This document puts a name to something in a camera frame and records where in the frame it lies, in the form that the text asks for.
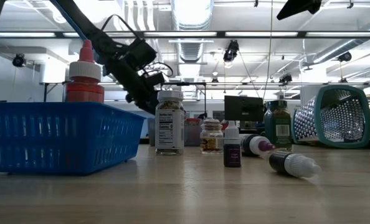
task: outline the ceiling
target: ceiling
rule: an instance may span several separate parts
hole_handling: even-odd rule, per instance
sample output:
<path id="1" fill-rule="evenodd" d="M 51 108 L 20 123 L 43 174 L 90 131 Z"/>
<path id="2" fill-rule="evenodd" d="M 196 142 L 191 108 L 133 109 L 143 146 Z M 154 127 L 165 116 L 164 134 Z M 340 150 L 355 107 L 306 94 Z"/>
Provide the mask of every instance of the ceiling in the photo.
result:
<path id="1" fill-rule="evenodd" d="M 83 9 L 83 11 L 97 27 L 102 26 L 106 17 L 117 13 L 115 11 L 117 9 L 116 0 L 90 0 L 88 2 L 92 2 L 92 6 Z M 347 9 L 349 1 L 323 0 L 322 10 L 315 15 L 303 12 L 278 21 L 276 15 L 285 2 L 286 0 L 274 0 L 271 11 L 271 1 L 267 0 L 260 0 L 258 7 L 253 7 L 254 1 L 215 0 L 210 30 L 270 30 L 272 20 L 272 30 L 354 31 L 361 30 L 365 24 L 370 22 L 370 0 L 355 0 L 352 9 Z M 146 2 L 144 3 L 145 17 L 143 20 L 146 24 L 147 9 Z M 133 28 L 139 30 L 136 1 L 134 1 L 134 5 L 135 26 Z M 153 6 L 153 22 L 156 30 L 173 30 L 169 1 L 154 0 Z M 125 1 L 126 18 L 129 13 L 131 14 L 130 8 L 128 1 Z M 55 22 L 54 12 L 56 9 L 48 1 L 8 1 L 5 3 L 0 17 L 0 31 L 74 31 L 67 22 L 61 24 Z M 115 30 L 115 27 L 109 25 L 107 30 Z M 238 55 L 235 58 L 231 68 L 224 69 L 224 64 L 220 62 L 221 53 L 229 44 L 230 39 L 209 40 L 212 40 L 213 43 L 205 44 L 198 78 L 208 82 L 214 71 L 218 73 L 218 77 L 222 77 L 220 82 L 223 81 L 224 75 L 227 82 L 241 82 L 243 80 L 248 82 L 250 80 L 248 73 L 255 82 L 267 81 L 267 75 L 277 80 L 283 73 L 276 72 L 289 65 L 290 62 L 293 63 L 288 66 L 290 68 L 288 72 L 293 74 L 293 81 L 297 81 L 300 73 L 299 66 L 296 66 L 299 63 L 297 60 L 303 60 L 303 55 L 317 54 L 340 41 L 339 39 L 239 39 L 241 56 Z M 168 39 L 159 39 L 158 44 L 164 62 L 177 70 L 176 45 L 169 43 Z M 0 47 L 44 47 L 68 62 L 77 59 L 74 53 L 80 45 L 80 40 L 73 39 L 0 39 Z M 348 63 L 343 63 L 341 70 L 338 62 L 324 63 L 329 81 L 337 82 L 340 79 L 341 71 L 343 75 L 347 75 L 370 67 L 370 56 L 367 56 L 370 54 L 370 41 L 350 50 L 350 52 L 353 59 Z M 370 73 L 361 75 L 352 81 L 365 82 L 368 80 L 370 80 Z"/>

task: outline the glass jar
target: glass jar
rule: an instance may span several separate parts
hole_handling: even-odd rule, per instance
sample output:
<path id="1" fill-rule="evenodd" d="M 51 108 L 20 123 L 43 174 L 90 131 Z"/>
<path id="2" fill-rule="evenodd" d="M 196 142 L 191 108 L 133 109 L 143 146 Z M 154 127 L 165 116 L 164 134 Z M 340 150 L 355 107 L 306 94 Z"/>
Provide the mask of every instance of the glass jar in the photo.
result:
<path id="1" fill-rule="evenodd" d="M 291 122 L 285 100 L 267 102 L 267 112 L 264 116 L 265 137 L 275 145 L 276 149 L 292 150 Z"/>
<path id="2" fill-rule="evenodd" d="M 220 121 L 207 118 L 203 121 L 202 133 L 200 134 L 200 147 L 202 154 L 222 153 L 224 134 L 221 131 Z"/>
<path id="3" fill-rule="evenodd" d="M 184 95 L 181 91 L 160 91 L 156 106 L 156 154 L 180 156 L 184 151 Z"/>

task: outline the table surface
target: table surface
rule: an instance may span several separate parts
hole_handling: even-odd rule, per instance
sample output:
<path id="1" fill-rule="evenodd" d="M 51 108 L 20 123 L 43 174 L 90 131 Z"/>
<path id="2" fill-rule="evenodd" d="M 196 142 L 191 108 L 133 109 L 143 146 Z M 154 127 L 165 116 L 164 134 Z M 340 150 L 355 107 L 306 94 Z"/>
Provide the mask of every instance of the table surface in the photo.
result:
<path id="1" fill-rule="evenodd" d="M 322 173 L 284 177 L 222 155 L 135 159 L 85 177 L 0 174 L 0 223 L 370 223 L 370 151 L 294 146 Z"/>

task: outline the black monitor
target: black monitor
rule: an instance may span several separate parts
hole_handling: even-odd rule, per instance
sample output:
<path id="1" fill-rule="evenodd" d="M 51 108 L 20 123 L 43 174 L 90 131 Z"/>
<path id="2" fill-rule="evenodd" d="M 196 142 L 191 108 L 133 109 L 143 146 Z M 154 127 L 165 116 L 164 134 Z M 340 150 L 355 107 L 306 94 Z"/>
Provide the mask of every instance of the black monitor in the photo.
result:
<path id="1" fill-rule="evenodd" d="M 247 96 L 225 96 L 225 120 L 263 121 L 264 106 L 262 98 Z"/>

